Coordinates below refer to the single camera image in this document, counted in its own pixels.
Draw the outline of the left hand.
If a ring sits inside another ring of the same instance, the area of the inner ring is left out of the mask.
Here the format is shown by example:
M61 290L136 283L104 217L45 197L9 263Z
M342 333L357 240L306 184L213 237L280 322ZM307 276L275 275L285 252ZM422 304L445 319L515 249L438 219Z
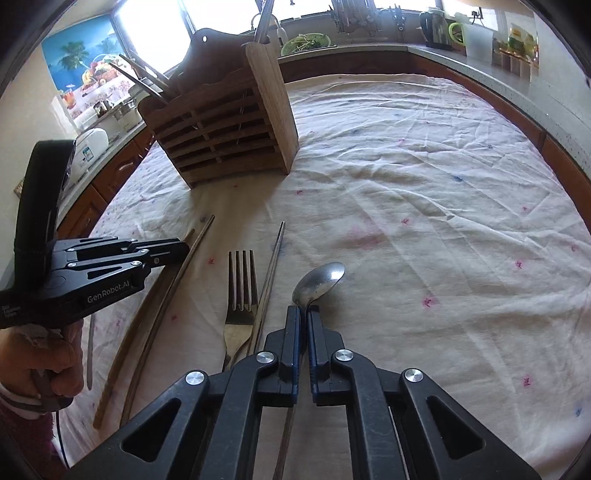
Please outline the left hand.
M81 336L83 320L69 325L62 338L49 338L34 345L15 329L1 331L1 384L10 392L24 397L39 394L31 373L49 370L50 381L58 396L75 397L84 386Z

